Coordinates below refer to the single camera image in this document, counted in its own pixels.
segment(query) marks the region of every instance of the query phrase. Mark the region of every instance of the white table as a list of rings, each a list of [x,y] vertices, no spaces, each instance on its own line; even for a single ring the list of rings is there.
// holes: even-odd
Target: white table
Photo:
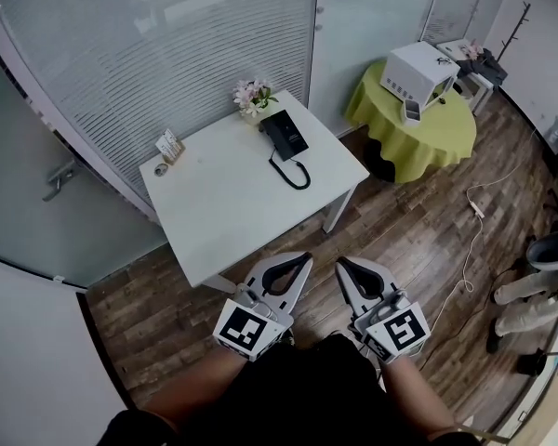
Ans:
[[[298,225],[324,206],[331,231],[356,185],[368,172],[337,138],[287,91],[272,112],[287,110],[309,149],[294,157],[312,179],[294,190],[271,167],[272,143],[239,113],[182,140],[186,151],[157,177],[160,155],[140,167],[153,206],[189,283],[234,292],[219,273]],[[304,176],[291,161],[273,158],[295,183]]]
[[[454,61],[463,61],[468,58],[461,48],[463,46],[469,46],[470,44],[470,41],[462,38],[460,40],[440,43],[436,45],[436,47]],[[494,85],[491,81],[488,81],[481,74],[476,72],[469,73],[467,77],[479,87],[479,90],[469,102],[469,108],[472,110],[473,114],[478,115],[490,99],[490,96],[492,96]]]

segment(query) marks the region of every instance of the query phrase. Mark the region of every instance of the floor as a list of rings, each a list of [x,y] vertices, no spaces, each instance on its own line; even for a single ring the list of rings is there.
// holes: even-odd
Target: floor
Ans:
[[[485,213],[483,236],[475,242],[466,270],[474,290],[457,288],[416,357],[459,421],[473,416],[474,427],[489,429],[526,384],[526,378],[513,372],[517,355],[545,345],[551,331],[549,325],[510,335],[499,354],[486,355],[488,324],[500,313],[487,303],[489,289],[497,274],[525,252],[527,236],[549,232],[554,214],[542,204],[554,180],[542,161],[538,138],[530,137],[529,126],[503,97],[491,98],[477,124],[471,159],[431,169],[404,185],[371,177],[358,187],[330,235],[321,230],[325,214],[318,213],[226,276],[240,282],[260,258],[284,251],[312,252],[312,275],[294,311],[296,341],[303,348],[349,322],[351,311],[333,274],[334,261],[341,255],[362,256],[389,268],[432,324],[461,277],[470,241],[479,229],[465,190],[498,179],[525,160],[503,182],[472,193]],[[365,130],[342,141],[359,157]],[[497,283],[517,275],[506,273]],[[98,283],[87,297],[113,364],[138,405],[213,346],[210,335],[226,298],[212,289],[191,288],[169,245]]]

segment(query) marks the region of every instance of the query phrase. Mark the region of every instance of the door handle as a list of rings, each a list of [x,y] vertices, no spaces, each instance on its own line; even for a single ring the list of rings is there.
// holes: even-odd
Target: door handle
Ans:
[[[75,159],[71,159],[63,166],[57,168],[48,178],[47,185],[51,186],[52,190],[45,197],[42,198],[44,202],[53,200],[56,195],[62,191],[62,187],[71,181],[81,171],[80,165]]]

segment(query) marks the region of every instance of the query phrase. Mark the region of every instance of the white box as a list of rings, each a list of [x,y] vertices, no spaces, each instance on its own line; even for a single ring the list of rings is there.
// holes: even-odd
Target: white box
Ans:
[[[415,100],[424,111],[453,87],[459,69],[451,58],[421,41],[389,53],[380,84],[400,100]]]

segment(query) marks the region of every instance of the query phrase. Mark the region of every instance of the table leg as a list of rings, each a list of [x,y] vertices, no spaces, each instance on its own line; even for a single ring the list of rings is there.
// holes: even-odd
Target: table leg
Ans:
[[[484,94],[484,96],[480,99],[480,101],[477,103],[477,107],[475,108],[475,110],[473,111],[473,114],[475,115],[480,115],[480,112],[482,111],[482,109],[485,107],[485,104],[487,104],[487,102],[489,101],[490,97],[492,96],[492,94],[494,94],[494,89],[488,89],[486,91],[486,93]]]
[[[213,289],[217,289],[218,291],[223,291],[224,293],[229,294],[235,294],[235,291],[237,289],[237,286],[233,282],[219,274],[216,274],[215,276],[211,276],[207,280],[204,280],[203,286],[212,287]]]
[[[479,83],[476,83],[476,84],[479,85],[480,88],[477,90],[477,93],[475,93],[475,96],[473,96],[473,98],[472,98],[472,100],[470,101],[470,104],[469,104],[469,109],[473,112],[473,114],[475,114],[477,112],[477,108],[479,107],[480,102],[482,102],[482,99],[484,98],[485,94],[487,93],[487,87],[485,87],[484,85],[481,85]]]
[[[357,187],[357,185],[351,187],[349,191],[343,193],[340,197],[337,198],[337,200],[335,200],[335,202],[331,204],[331,209],[328,212],[325,224],[323,225],[323,230],[325,231],[325,233],[328,233],[335,228],[335,225],[337,224],[341,213],[343,213],[343,210],[345,210],[347,203],[353,195],[355,187]]]

